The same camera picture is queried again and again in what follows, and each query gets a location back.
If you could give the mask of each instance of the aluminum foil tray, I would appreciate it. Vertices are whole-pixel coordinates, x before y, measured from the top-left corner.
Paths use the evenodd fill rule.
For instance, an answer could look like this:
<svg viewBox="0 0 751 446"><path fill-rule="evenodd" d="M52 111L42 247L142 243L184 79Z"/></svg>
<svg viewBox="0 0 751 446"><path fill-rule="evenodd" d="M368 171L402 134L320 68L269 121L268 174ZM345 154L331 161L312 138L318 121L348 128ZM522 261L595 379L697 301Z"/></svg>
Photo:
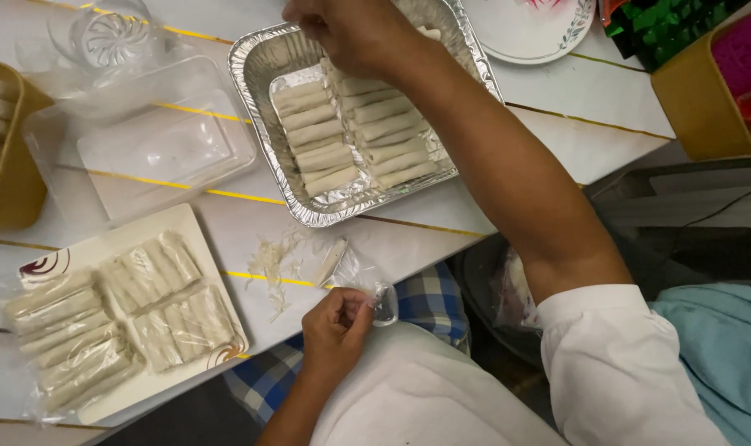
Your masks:
<svg viewBox="0 0 751 446"><path fill-rule="evenodd" d="M394 3L414 26L440 29L441 41L450 54L502 102L488 59L459 0L394 0ZM428 143L431 159L440 166L439 171L386 191L371 189L362 157L346 132L346 143L353 149L360 177L343 190L310 198L303 188L284 128L271 102L271 94L323 78L319 65L321 56L320 45L307 39L298 26L290 24L243 36L230 51L232 79L249 111L287 207L296 220L310 228L324 228L458 175L458 169L431 129L423 138ZM339 113L334 99L332 104Z"/></svg>

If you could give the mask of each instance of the white table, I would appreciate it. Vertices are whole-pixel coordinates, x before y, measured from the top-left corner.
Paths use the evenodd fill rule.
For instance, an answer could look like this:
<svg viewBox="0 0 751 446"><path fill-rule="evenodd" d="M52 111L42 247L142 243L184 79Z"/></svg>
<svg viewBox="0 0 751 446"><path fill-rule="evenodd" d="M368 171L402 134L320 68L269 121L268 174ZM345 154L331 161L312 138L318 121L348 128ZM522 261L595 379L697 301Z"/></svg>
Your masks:
<svg viewBox="0 0 751 446"><path fill-rule="evenodd" d="M42 0L0 2L0 61L19 67L15 39L47 38ZM70 0L81 5L83 0ZM283 2L277 0L148 0L154 16L187 34L224 69L230 42L239 36L281 22ZM203 36L215 36L218 39ZM551 149L579 183L592 183L673 139L649 76L635 59L622 60L598 24L571 55L543 66L511 66L492 61L505 100ZM237 301L251 340L249 353L264 351L300 330L301 316L324 294L319 289L286 284L292 307L274 323L263 280L248 289L242 275L256 249L256 235L279 240L283 231L299 225L287 209L262 157L249 175L234 178L217 189L245 195L203 194L192 206L203 225L218 266L230 273L226 284ZM332 228L312 232L315 240L345 236L376 259L387 278L397 281L475 243L495 229L459 179L421 191ZM65 230L49 201L40 220L23 231L0 232L0 275L9 276L20 264L48 250L81 238ZM311 258L309 248L298 256ZM103 420L120 425L230 368L238 360L208 370L156 397ZM0 333L0 419L21 418L29 391L24 360L16 353L14 337Z"/></svg>

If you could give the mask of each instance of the plate with floral border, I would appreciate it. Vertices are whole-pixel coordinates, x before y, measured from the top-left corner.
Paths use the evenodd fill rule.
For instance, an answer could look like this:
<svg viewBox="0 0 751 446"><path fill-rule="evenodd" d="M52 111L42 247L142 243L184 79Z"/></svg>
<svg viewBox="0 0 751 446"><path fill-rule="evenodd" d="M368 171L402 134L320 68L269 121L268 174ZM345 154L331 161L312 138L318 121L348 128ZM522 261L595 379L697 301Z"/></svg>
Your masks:
<svg viewBox="0 0 751 446"><path fill-rule="evenodd" d="M483 49L521 65L545 64L579 45L596 0L462 0Z"/></svg>

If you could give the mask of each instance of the blue plaid fabric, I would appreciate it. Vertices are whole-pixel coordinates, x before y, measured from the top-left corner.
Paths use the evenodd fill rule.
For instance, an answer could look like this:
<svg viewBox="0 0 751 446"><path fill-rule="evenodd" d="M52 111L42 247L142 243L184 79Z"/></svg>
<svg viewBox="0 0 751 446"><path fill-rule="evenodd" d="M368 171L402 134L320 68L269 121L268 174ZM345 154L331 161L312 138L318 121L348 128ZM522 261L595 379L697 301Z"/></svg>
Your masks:
<svg viewBox="0 0 751 446"><path fill-rule="evenodd" d="M399 318L433 333L469 355L469 320L461 290L444 262L394 286ZM304 358L300 333L224 373L232 395L261 425L271 419L290 390Z"/></svg>

